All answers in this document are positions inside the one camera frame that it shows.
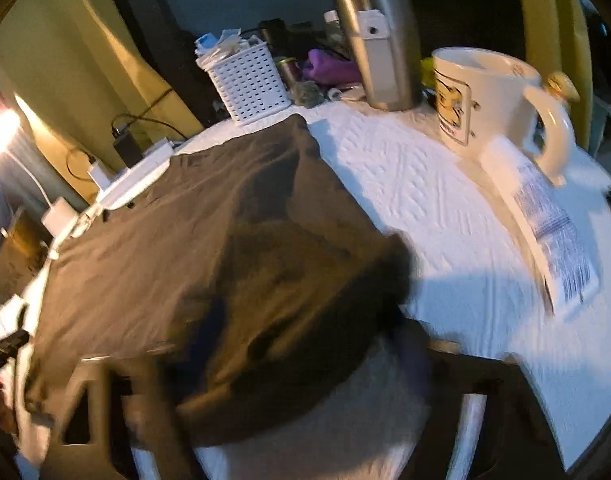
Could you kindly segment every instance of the white mug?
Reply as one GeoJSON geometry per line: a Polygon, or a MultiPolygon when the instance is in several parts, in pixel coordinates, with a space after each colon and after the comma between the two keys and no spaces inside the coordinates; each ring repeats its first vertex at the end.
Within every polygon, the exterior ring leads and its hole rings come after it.
{"type": "Polygon", "coordinates": [[[538,112],[545,126],[545,146],[535,164],[553,184],[563,182],[574,130],[562,102],[540,88],[536,69],[480,48],[440,48],[432,56],[441,138],[450,150],[478,159],[498,135],[522,148],[534,133],[538,112]]]}

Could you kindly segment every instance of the white cable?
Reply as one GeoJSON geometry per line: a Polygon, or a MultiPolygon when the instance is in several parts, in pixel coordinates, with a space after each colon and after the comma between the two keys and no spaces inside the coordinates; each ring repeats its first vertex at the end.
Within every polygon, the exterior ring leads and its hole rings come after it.
{"type": "Polygon", "coordinates": [[[40,190],[41,194],[43,195],[43,198],[45,198],[45,201],[47,202],[47,205],[50,206],[50,208],[52,208],[52,202],[50,202],[50,199],[47,196],[47,193],[45,192],[45,189],[43,189],[43,186],[41,186],[41,183],[36,179],[36,177],[32,174],[32,172],[29,171],[28,168],[26,168],[25,165],[20,160],[18,160],[18,158],[16,158],[14,155],[12,155],[10,152],[5,151],[3,153],[5,153],[9,158],[11,158],[14,162],[16,162],[21,167],[21,169],[23,171],[25,171],[29,175],[29,177],[34,181],[34,183],[36,184],[36,186],[40,190]]]}

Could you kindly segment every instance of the perforated basket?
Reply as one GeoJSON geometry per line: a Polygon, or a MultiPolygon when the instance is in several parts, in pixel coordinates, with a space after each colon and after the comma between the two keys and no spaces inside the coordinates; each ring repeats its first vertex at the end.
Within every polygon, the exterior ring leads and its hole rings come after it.
{"type": "Polygon", "coordinates": [[[265,43],[218,62],[207,70],[237,124],[249,124],[291,103],[265,43]]]}

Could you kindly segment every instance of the thermos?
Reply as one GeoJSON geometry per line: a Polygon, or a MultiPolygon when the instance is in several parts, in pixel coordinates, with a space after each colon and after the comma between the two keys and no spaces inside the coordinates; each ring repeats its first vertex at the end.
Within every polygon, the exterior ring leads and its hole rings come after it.
{"type": "Polygon", "coordinates": [[[368,104],[409,110],[421,102],[421,46],[410,0],[334,0],[368,104]]]}

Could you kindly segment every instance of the white tablecloth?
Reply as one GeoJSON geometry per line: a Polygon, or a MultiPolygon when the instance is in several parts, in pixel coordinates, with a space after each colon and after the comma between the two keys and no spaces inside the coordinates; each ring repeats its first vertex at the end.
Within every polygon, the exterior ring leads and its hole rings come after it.
{"type": "MultiPolygon", "coordinates": [[[[518,354],[533,379],[569,467],[611,414],[611,178],[575,150],[556,191],[599,273],[599,295],[573,319],[549,314],[532,258],[492,183],[435,135],[429,108],[384,113],[365,104],[288,108],[250,126],[217,124],[180,150],[205,150],[300,113],[321,154],[382,230],[403,232],[419,256],[418,293],[410,316],[464,353],[518,354]]],[[[38,317],[41,280],[29,291],[38,317]]],[[[389,354],[376,345],[365,364],[330,399],[276,431],[199,455],[213,479],[393,478],[425,420],[405,392],[389,354]]],[[[464,478],[476,431],[453,457],[451,478],[464,478]]],[[[37,446],[23,451],[38,460],[37,446]]],[[[155,478],[140,456],[148,478],[155,478]]]]}

